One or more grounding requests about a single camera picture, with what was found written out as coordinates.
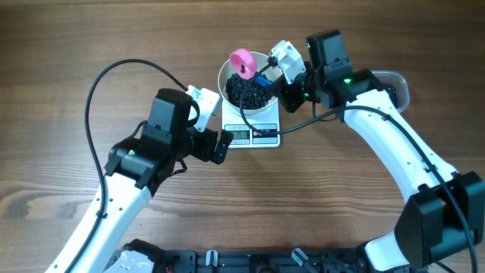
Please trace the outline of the pink scoop blue handle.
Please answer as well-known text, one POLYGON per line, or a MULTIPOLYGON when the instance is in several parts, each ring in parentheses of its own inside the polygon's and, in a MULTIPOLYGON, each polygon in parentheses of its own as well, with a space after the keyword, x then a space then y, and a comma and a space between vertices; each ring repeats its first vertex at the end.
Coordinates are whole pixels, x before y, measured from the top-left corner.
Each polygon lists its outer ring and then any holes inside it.
POLYGON ((229 57, 230 64, 235 72, 244 80, 254 80, 259 85, 266 87, 272 84, 258 73, 258 62, 255 56, 247 49, 237 49, 229 57))

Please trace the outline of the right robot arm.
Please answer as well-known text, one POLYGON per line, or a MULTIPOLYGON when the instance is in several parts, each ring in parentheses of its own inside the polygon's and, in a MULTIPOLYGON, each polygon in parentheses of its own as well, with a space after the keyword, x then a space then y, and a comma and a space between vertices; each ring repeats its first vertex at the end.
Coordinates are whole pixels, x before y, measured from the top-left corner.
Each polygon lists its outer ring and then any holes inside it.
POLYGON ((459 173, 411 128, 389 93, 367 69, 354 71, 338 30, 308 36, 309 59, 287 41, 270 51, 282 76, 271 92, 289 112, 319 103, 372 148, 405 201, 388 234, 367 242, 364 255, 374 271, 423 268, 462 250, 478 270, 475 247, 484 232, 484 182, 474 172, 459 173))

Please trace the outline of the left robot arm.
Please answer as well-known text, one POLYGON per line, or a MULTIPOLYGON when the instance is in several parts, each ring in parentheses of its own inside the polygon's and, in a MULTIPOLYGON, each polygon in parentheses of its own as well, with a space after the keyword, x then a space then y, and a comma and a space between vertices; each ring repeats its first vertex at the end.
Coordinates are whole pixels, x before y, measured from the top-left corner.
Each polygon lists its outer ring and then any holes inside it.
POLYGON ((94 199, 48 271, 103 272, 137 215, 177 173, 176 164, 188 155, 221 164, 232 135, 207 127, 220 104, 220 94, 206 88, 160 89, 148 119, 111 148, 94 199))

